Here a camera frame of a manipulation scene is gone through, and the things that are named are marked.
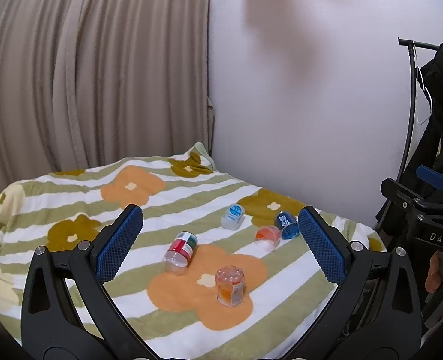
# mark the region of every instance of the striped blanket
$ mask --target striped blanket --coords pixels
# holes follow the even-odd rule
[[[220,219],[238,202],[239,230]],[[33,251],[72,249],[93,240],[127,204],[143,209],[143,230],[115,280],[105,288],[138,334],[163,358],[262,359],[285,353],[333,294],[302,237],[275,250],[255,242],[274,215],[304,206],[216,170],[202,144],[170,158],[126,158],[108,166],[52,173],[13,183],[0,193],[0,320],[20,341],[20,306]],[[369,227],[321,212],[348,239],[384,251]],[[198,237],[187,275],[160,262],[180,231]],[[246,276],[239,307],[216,300],[214,274],[233,264]],[[70,294],[86,329],[100,336],[73,281]]]

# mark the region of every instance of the curtain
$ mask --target curtain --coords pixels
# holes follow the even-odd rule
[[[209,0],[0,0],[0,190],[208,145]]]

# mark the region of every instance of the blue container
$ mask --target blue container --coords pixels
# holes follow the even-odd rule
[[[297,219],[288,211],[282,211],[275,216],[275,226],[282,232],[282,239],[292,239],[300,234]]]

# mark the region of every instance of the white wall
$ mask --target white wall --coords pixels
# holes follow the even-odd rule
[[[398,36],[441,43],[443,0],[211,0],[220,171],[374,225],[408,123]],[[418,55],[422,65],[433,52]],[[421,92],[418,104],[423,120]]]

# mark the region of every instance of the blue textured pad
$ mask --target blue textured pad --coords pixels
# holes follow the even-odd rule
[[[343,256],[330,241],[321,225],[307,210],[303,209],[298,215],[298,227],[327,280],[341,285],[345,280]]]
[[[128,214],[97,257],[96,276],[100,284],[113,280],[143,226],[143,214],[135,207]]]
[[[425,181],[425,183],[430,184],[433,188],[443,191],[443,175],[433,169],[420,165],[417,168],[417,177]]]

